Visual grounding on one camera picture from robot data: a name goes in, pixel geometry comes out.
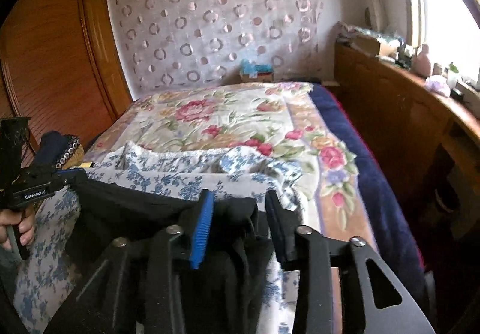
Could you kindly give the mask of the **person's left hand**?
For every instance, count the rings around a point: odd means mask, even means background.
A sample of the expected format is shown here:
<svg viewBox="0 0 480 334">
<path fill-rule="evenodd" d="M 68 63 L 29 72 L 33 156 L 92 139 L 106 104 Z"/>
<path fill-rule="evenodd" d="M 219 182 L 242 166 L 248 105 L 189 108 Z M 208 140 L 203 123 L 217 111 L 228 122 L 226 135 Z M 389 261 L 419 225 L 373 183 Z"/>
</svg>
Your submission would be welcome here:
<svg viewBox="0 0 480 334">
<path fill-rule="evenodd" d="M 23 246 L 30 245 L 35 234 L 35 211 L 33 205 L 27 206 L 22 213 L 11 210 L 0 211 L 0 243 L 4 249 L 11 249 L 7 235 L 8 226 L 18 226 L 20 242 Z"/>
</svg>

